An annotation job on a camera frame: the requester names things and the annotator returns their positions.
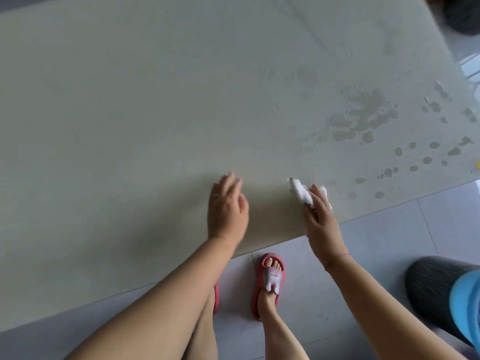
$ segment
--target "black round object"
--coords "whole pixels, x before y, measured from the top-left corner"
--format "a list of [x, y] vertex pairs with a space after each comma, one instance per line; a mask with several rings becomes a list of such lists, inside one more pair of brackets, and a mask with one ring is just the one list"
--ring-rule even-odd
[[480, 34], [480, 0], [445, 0], [445, 21], [459, 33]]
[[406, 271], [405, 286], [413, 309], [432, 325], [441, 328], [468, 345], [450, 313], [450, 291], [456, 280], [480, 265], [427, 256], [411, 264]]

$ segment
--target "person's left arm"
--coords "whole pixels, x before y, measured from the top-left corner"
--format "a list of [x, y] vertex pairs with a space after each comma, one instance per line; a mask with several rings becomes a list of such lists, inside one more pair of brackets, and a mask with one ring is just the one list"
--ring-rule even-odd
[[248, 225], [234, 174], [215, 183], [208, 240], [145, 295], [95, 331], [68, 360], [180, 359], [202, 308]]

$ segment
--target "leg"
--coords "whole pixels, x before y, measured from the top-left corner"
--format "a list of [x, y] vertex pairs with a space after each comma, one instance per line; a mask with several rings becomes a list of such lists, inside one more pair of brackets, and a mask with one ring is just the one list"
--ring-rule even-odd
[[205, 307], [201, 311], [196, 329], [185, 352], [185, 360], [217, 360], [217, 342], [213, 332], [213, 306], [215, 291], [212, 290]]
[[[280, 263], [268, 258], [266, 266], [281, 269]], [[265, 332], [265, 360], [308, 360], [300, 342], [295, 338], [275, 308], [275, 293], [261, 290], [258, 296], [258, 313]]]

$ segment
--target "person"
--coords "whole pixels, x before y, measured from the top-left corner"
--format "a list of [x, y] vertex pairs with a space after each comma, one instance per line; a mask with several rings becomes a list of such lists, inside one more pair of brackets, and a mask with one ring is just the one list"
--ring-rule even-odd
[[[382, 360], [465, 359], [356, 263], [326, 197], [316, 185], [310, 194], [315, 210], [305, 206], [303, 214], [311, 249], [338, 285], [377, 356]], [[78, 345], [67, 359], [217, 359], [213, 288], [242, 241], [248, 220], [242, 180], [233, 173], [222, 176], [210, 194], [208, 239], [161, 282]], [[267, 258], [264, 265], [283, 269], [273, 258]], [[277, 313], [276, 297], [274, 288], [262, 288], [257, 299], [265, 358], [306, 360], [307, 354]]]

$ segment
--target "person's left hand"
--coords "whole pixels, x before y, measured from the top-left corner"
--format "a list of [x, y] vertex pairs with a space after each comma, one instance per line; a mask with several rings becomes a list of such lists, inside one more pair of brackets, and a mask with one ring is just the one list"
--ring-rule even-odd
[[248, 225], [248, 201], [241, 193], [242, 180], [235, 174], [223, 175], [213, 184], [208, 201], [208, 238], [222, 238], [235, 247]]

